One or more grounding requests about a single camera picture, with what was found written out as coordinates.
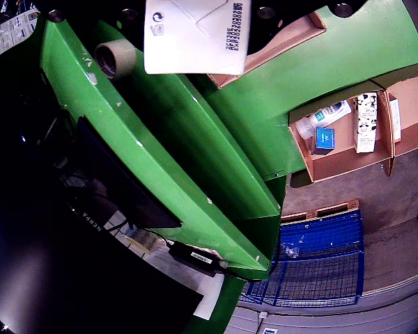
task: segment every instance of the blue box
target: blue box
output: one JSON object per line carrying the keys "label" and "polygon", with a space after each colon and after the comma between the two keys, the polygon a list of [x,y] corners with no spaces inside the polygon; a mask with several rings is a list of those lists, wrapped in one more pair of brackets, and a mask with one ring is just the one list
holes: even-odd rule
{"label": "blue box", "polygon": [[316,128],[313,154],[327,154],[336,148],[334,129]]}

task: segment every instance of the concrete floor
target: concrete floor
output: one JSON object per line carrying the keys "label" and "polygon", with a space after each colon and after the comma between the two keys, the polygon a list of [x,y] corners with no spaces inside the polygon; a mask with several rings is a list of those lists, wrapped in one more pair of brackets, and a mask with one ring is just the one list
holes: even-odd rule
{"label": "concrete floor", "polygon": [[387,177],[380,164],[301,188],[286,186],[282,214],[359,199],[364,233],[403,223],[418,213],[418,150],[395,159]]}
{"label": "concrete floor", "polygon": [[418,220],[364,235],[364,291],[418,274]]}

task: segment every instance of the white bottle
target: white bottle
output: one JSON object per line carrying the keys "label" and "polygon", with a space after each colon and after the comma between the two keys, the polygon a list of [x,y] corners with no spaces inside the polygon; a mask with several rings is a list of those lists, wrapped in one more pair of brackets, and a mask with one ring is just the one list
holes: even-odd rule
{"label": "white bottle", "polygon": [[327,127],[349,113],[351,113],[351,108],[347,101],[338,102],[298,120],[295,127],[300,136],[307,140],[316,134],[317,127]]}

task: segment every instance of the power adapter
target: power adapter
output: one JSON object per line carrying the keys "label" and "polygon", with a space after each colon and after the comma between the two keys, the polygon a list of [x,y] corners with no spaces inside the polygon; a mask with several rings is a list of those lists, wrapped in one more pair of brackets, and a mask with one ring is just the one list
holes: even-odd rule
{"label": "power adapter", "polygon": [[214,277],[219,269],[219,259],[204,250],[197,249],[178,241],[169,245],[169,254],[178,262],[183,263],[201,273]]}

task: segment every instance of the tape roll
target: tape roll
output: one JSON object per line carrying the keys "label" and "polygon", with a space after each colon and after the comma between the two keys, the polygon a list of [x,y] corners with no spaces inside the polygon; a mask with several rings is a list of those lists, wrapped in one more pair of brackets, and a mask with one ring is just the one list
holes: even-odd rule
{"label": "tape roll", "polygon": [[136,49],[124,39],[99,44],[95,48],[94,58],[112,81],[129,75],[137,63]]}

